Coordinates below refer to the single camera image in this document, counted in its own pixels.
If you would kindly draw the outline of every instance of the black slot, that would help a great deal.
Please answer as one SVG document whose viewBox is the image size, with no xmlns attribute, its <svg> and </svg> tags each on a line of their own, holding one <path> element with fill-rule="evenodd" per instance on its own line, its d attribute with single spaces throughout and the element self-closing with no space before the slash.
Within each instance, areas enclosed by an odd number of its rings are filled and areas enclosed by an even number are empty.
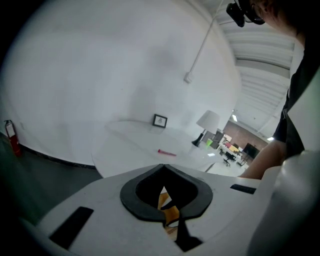
<svg viewBox="0 0 320 256">
<path fill-rule="evenodd" d="M 67 250 L 93 212 L 93 209 L 79 207 L 50 236 L 50 240 Z"/>
<path fill-rule="evenodd" d="M 185 220 L 179 219 L 178 235 L 175 243 L 181 248 L 182 251 L 187 252 L 202 244 L 202 241 L 197 237 L 190 236 Z"/>
<path fill-rule="evenodd" d="M 244 193 L 248 193 L 248 194 L 251 194 L 253 195 L 256 191 L 256 188 L 253 188 L 253 187 L 249 187 L 249 186 L 242 186 L 242 185 L 238 185 L 238 184 L 234 184 L 230 187 L 230 189 L 233 189 L 233 190 L 238 190 L 238 191 L 241 191 L 241 192 L 244 192 Z"/>
</svg>

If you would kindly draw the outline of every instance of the brick wall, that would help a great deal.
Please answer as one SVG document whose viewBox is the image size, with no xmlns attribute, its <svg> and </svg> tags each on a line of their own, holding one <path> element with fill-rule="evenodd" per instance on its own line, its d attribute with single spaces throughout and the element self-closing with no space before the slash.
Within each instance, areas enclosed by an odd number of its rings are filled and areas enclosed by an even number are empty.
<svg viewBox="0 0 320 256">
<path fill-rule="evenodd" d="M 247 143 L 255 146 L 258 150 L 262 150 L 265 146 L 268 145 L 267 142 L 260 139 L 259 137 L 253 135 L 251 132 L 243 129 L 242 127 L 236 125 L 233 122 L 228 121 L 223 132 L 228 134 L 232 140 L 231 143 L 236 143 L 239 147 L 245 148 Z"/>
</svg>

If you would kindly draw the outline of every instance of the desk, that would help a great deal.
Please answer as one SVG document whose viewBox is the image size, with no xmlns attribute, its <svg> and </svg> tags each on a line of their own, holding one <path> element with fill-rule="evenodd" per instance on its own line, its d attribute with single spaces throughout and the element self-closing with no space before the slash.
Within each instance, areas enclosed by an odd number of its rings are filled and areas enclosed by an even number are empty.
<svg viewBox="0 0 320 256">
<path fill-rule="evenodd" d="M 224 159 L 219 151 L 201 142 L 200 147 L 191 141 L 195 138 L 181 130 L 152 126 L 146 122 L 120 121 L 107 124 L 93 140 L 92 160 L 102 177 L 158 164 L 175 164 L 198 171 L 208 171 Z M 158 153 L 161 149 L 176 154 Z"/>
<path fill-rule="evenodd" d="M 223 145 L 222 143 L 219 143 L 219 147 L 216 150 L 220 150 L 222 149 L 223 151 L 227 151 L 228 153 L 230 153 L 231 155 L 233 155 L 236 159 L 237 162 L 241 161 L 241 156 L 234 153 L 233 151 L 231 151 L 229 148 L 227 148 L 225 145 Z"/>
</svg>

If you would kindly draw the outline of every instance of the fire extinguisher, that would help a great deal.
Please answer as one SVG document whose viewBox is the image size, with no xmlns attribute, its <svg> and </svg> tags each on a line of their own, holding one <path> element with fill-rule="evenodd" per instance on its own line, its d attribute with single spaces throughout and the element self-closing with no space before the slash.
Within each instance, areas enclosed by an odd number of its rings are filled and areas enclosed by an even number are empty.
<svg viewBox="0 0 320 256">
<path fill-rule="evenodd" d="M 20 150 L 18 137 L 15 133 L 14 124 L 12 123 L 11 120 L 5 120 L 4 122 L 5 122 L 5 131 L 6 131 L 6 134 L 8 135 L 9 140 L 10 140 L 10 144 L 13 149 L 13 152 L 17 157 L 20 157 L 21 150 Z"/>
</svg>

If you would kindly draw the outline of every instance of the red marker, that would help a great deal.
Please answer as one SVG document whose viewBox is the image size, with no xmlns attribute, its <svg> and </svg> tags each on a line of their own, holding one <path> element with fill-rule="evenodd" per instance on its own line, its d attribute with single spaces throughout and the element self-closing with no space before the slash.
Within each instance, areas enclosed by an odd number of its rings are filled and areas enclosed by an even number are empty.
<svg viewBox="0 0 320 256">
<path fill-rule="evenodd" d="M 169 156 L 173 156 L 173 157 L 176 157 L 177 155 L 176 154 L 172 154 L 170 152 L 166 152 L 166 151 L 163 151 L 161 149 L 158 150 L 158 153 L 160 154 L 165 154 L 165 155 L 169 155 Z"/>
</svg>

